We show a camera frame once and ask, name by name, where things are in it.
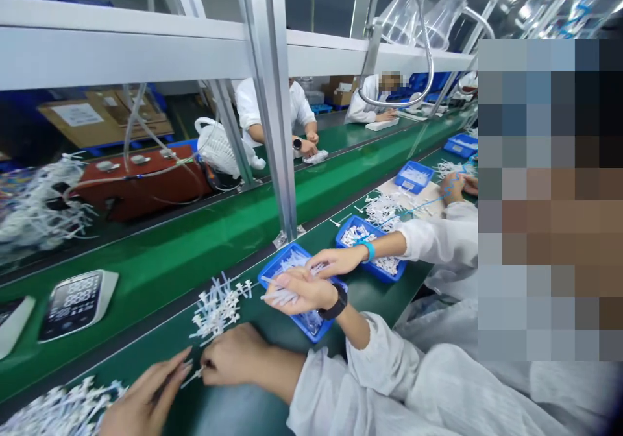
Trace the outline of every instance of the black smartwatch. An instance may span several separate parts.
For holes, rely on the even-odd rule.
[[[330,321],[331,319],[335,319],[336,317],[342,314],[344,308],[348,304],[348,294],[344,291],[344,289],[339,284],[333,284],[333,286],[337,290],[337,302],[333,305],[331,309],[319,309],[319,316],[325,321]]]

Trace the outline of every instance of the blue plastic tray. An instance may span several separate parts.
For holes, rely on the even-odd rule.
[[[452,136],[446,142],[446,145],[443,147],[446,151],[452,152],[453,154],[460,155],[461,157],[468,158],[478,152],[477,149],[470,149],[469,147],[462,146],[457,144],[456,140],[460,139],[466,143],[478,144],[478,138],[472,138],[467,134],[457,134],[456,136]]]
[[[346,223],[342,224],[342,228],[336,236],[336,246],[338,248],[348,248],[348,246],[342,243],[341,240],[342,240],[342,237],[344,236],[344,233],[353,225],[356,225],[356,226],[363,225],[365,229],[368,231],[368,233],[375,234],[377,239],[386,235],[386,233],[383,230],[375,227],[370,222],[363,220],[361,217],[357,217],[356,215],[353,215],[350,219],[348,219],[348,221],[346,221]],[[394,276],[384,271],[379,266],[371,262],[362,264],[361,266],[366,271],[370,272],[372,275],[377,277],[377,279],[379,279],[381,282],[385,282],[386,284],[392,284],[393,282],[399,281],[400,277],[402,277],[402,274],[404,273],[404,269],[407,267],[407,261],[400,261],[398,263],[398,269],[397,269],[396,275]]]
[[[268,290],[268,283],[265,282],[262,279],[262,277],[264,276],[268,278],[273,278],[275,276],[275,273],[279,269],[281,269],[281,261],[283,259],[287,259],[292,251],[299,252],[308,258],[312,257],[311,254],[309,254],[307,251],[301,248],[300,245],[298,245],[297,243],[290,243],[288,246],[282,248],[281,251],[277,252],[277,254],[268,262],[268,264],[264,266],[264,268],[258,275],[258,282],[261,283],[266,290]],[[340,286],[344,289],[344,291],[348,291],[348,286],[344,282],[342,282],[340,279],[338,279],[337,277],[331,277],[330,280],[334,284],[340,284]],[[333,321],[334,321],[333,319],[330,321],[324,321],[323,325],[320,327],[318,332],[314,335],[309,331],[309,329],[307,329],[307,327],[303,323],[301,319],[301,315],[294,315],[290,317],[296,323],[296,325],[305,333],[305,335],[307,335],[309,340],[311,340],[313,343],[318,343],[320,339],[323,338],[326,332],[331,328],[331,325],[333,324]]]
[[[426,173],[428,175],[428,178],[426,179],[426,184],[420,185],[419,183],[411,181],[410,179],[402,176],[402,172],[404,172],[406,169],[409,169],[409,168],[412,168],[422,173]],[[421,163],[417,163],[417,162],[414,162],[413,160],[410,160],[405,164],[403,168],[400,169],[400,171],[398,172],[398,175],[396,175],[396,180],[394,181],[394,183],[397,186],[401,186],[402,188],[407,189],[414,194],[419,194],[420,191],[422,191],[426,187],[426,185],[428,185],[429,181],[431,180],[431,178],[433,178],[434,174],[435,174],[435,171],[432,168],[426,167],[422,165]]]

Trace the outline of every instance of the blue wristband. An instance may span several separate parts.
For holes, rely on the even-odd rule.
[[[374,246],[372,245],[372,243],[369,243],[367,241],[360,241],[358,244],[368,248],[368,260],[364,261],[362,264],[369,263],[371,260],[374,259],[374,256],[376,255],[376,251],[374,251]]]

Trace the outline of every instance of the blood pressure monitor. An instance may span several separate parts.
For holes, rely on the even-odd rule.
[[[0,359],[11,353],[34,307],[34,298],[23,297],[0,304]]]
[[[58,284],[50,295],[39,342],[58,339],[102,319],[118,278],[118,274],[100,269]]]

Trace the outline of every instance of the white shelf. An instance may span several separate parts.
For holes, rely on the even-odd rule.
[[[0,90],[252,76],[241,23],[60,1],[0,0],[0,26]],[[287,42],[290,76],[358,75],[368,44],[292,30]],[[471,59],[435,52],[435,70],[462,71]],[[379,48],[377,73],[427,70],[422,49]]]

